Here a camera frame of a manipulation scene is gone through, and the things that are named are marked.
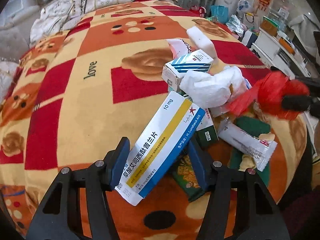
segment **box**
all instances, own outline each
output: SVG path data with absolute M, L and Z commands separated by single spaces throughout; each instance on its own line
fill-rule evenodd
M 201 49 L 166 63 L 162 70 L 162 79 L 179 92 L 182 78 L 188 70 L 208 72 L 213 59 Z
M 192 102 L 189 95 L 184 94 L 183 97 Z M 209 109 L 204 109 L 204 111 L 205 115 L 196 129 L 197 142 L 201 148 L 208 147 L 219 140 Z
M 260 28 L 273 37 L 277 36 L 278 25 L 265 16 L 263 17 L 263 22 L 261 23 Z
M 200 124 L 205 111 L 170 92 L 130 150 L 116 190 L 136 206 L 164 176 Z

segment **orange patterned bedspread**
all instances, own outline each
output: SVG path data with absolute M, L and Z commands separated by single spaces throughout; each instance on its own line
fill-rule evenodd
M 71 31 L 48 37 L 26 53 L 0 117 L 0 187 L 17 230 L 26 234 L 62 167 L 89 166 L 114 149 L 122 136 L 135 143 L 167 96 L 161 72 L 172 53 L 166 39 L 190 42 L 186 29 L 195 25 L 215 44 L 219 64 L 211 73 L 236 65 L 254 84 L 269 72 L 229 33 L 161 1 L 91 12 Z M 289 122 L 269 116 L 266 121 L 278 142 L 270 160 L 268 188 L 279 201 L 304 152 L 307 132 L 300 117 Z M 209 152 L 227 164 L 231 147 L 219 142 Z M 193 240 L 209 198 L 205 195 L 188 203 L 169 175 L 136 207 L 116 191 L 107 196 L 120 238 L 125 240 Z M 230 205 L 226 235 L 231 234 L 235 204 Z M 155 229 L 145 223 L 151 213 L 159 221 L 171 218 L 173 222 Z M 89 236 L 85 212 L 82 219 Z

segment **pile of clutter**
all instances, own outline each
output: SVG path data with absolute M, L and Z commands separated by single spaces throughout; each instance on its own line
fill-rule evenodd
M 191 137 L 201 148 L 219 139 L 226 141 L 234 147 L 230 168 L 240 171 L 254 168 L 263 180 L 277 146 L 275 135 L 270 133 L 269 124 L 241 115 L 256 101 L 257 112 L 294 119 L 298 112 L 281 108 L 283 95 L 309 93 L 304 84 L 290 81 L 281 72 L 268 74 L 253 86 L 237 66 L 227 65 L 211 75 L 210 68 L 218 67 L 219 63 L 214 44 L 197 27 L 188 29 L 187 34 L 191 45 L 183 39 L 167 40 L 173 60 L 164 65 L 162 78 L 170 93 L 132 147 L 116 187 L 134 206 L 167 171 L 190 202 L 205 193 L 185 152 Z M 214 123 L 218 119 L 219 127 Z
M 162 78 L 168 84 L 169 91 L 183 95 L 207 113 L 210 112 L 212 117 L 221 116 L 229 112 L 228 104 L 250 89 L 251 85 L 237 66 L 227 65 L 223 71 L 210 75 L 210 67 L 219 61 L 214 44 L 197 27 L 188 29 L 187 34 L 196 50 L 192 51 L 184 40 L 168 40 L 174 60 L 165 64 Z M 210 131 L 203 132 L 207 133 L 205 138 L 208 141 L 199 141 L 201 147 L 214 143 L 219 137 L 242 151 L 246 155 L 244 162 L 260 171 L 264 170 L 277 144 L 273 140 L 261 143 L 261 139 L 250 136 L 229 120 L 221 122 L 218 137 Z

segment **qr code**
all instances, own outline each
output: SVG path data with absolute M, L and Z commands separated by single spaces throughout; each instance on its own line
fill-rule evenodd
M 117 186 L 117 188 L 118 188 L 119 190 L 121 190 L 121 188 L 122 188 L 122 184 L 121 184 L 121 183 L 119 183 L 119 185 Z

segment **crumpled tissue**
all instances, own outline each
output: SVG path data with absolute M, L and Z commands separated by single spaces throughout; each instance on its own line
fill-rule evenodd
M 224 70 L 215 75 L 188 70 L 181 81 L 180 89 L 188 94 L 193 102 L 201 108 L 211 108 L 211 113 L 218 116 L 228 110 L 224 107 L 247 90 L 241 70 L 225 66 Z

